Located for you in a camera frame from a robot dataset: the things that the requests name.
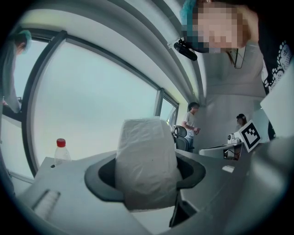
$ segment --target black chair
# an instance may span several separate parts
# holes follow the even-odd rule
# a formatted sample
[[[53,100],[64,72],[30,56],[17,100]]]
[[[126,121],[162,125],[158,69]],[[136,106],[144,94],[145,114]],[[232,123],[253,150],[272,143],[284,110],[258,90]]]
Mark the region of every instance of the black chair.
[[[187,130],[182,126],[174,126],[174,140],[177,149],[193,152],[194,147],[190,148],[188,141],[185,139]]]

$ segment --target white plastic bag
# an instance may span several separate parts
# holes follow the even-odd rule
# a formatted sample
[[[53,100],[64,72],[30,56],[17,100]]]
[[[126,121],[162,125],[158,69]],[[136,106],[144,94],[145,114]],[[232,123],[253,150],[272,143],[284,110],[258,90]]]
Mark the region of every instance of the white plastic bag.
[[[115,163],[115,185],[129,210],[148,210],[175,204],[177,168],[174,141],[159,118],[125,120]]]

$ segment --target plastic bottle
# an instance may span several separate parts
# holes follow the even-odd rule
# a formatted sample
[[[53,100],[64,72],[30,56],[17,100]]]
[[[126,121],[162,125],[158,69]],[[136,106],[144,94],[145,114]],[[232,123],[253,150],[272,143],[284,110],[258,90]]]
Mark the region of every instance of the plastic bottle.
[[[66,145],[65,139],[58,139],[56,143],[57,143],[57,148],[55,150],[55,155],[54,155],[55,165],[58,166],[64,162],[70,162],[71,158],[70,158],[68,150],[65,147]]]

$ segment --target curved ceiling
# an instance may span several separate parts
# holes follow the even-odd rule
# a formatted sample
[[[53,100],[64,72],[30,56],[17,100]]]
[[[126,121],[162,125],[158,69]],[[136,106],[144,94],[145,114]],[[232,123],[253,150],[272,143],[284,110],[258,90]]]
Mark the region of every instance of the curved ceiling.
[[[181,35],[179,11],[185,0],[44,0],[32,7],[24,26],[65,29],[136,67],[178,102],[209,94],[264,97],[262,55],[248,44],[241,69],[226,54],[200,54],[192,62],[168,43]]]
[[[178,102],[180,100],[177,93],[186,101],[198,100],[198,84],[190,60],[167,46],[168,40],[174,40],[178,35],[168,18],[150,0],[140,1],[145,4],[143,8],[136,4],[137,1],[113,2],[116,4],[112,3],[112,0],[73,0],[71,4],[65,0],[45,0],[34,5],[21,24],[33,28],[65,29],[70,34],[95,43],[123,58],[164,87]],[[66,19],[65,16],[69,15],[60,13],[50,17],[49,11],[52,13],[52,10],[70,12],[76,17],[83,16],[95,21],[97,25],[91,24],[91,27],[88,27],[84,20],[84,25],[79,21],[70,25],[73,16]],[[158,83],[158,77],[167,77],[178,91],[171,89],[170,82],[166,82],[165,85]]]

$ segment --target person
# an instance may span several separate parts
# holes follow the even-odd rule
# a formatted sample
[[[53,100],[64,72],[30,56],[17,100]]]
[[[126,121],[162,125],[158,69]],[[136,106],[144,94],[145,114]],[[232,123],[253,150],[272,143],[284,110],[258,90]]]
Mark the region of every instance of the person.
[[[182,121],[182,126],[187,130],[187,135],[185,139],[188,141],[190,152],[192,152],[194,135],[198,135],[200,128],[196,127],[196,118],[195,114],[199,110],[199,104],[196,102],[192,102],[188,105],[189,112],[187,112],[184,116],[184,120]]]
[[[237,123],[238,123],[238,125],[236,126],[235,131],[238,131],[241,127],[245,126],[245,124],[247,123],[247,119],[244,114],[240,113],[237,116]]]
[[[16,56],[22,54],[29,48],[31,42],[31,34],[28,30],[11,35],[7,42],[3,45],[0,53],[0,133],[1,120],[3,111],[3,98],[15,113],[20,112],[21,105],[16,96],[14,88],[14,68]],[[5,167],[2,152],[0,149],[0,179],[10,196],[14,195],[14,187],[11,182],[8,171]]]
[[[291,7],[253,0],[186,0],[180,12],[185,42],[201,53],[243,48],[258,43],[263,54],[261,80],[268,95],[277,85],[293,58]],[[268,124],[269,139],[275,132]]]

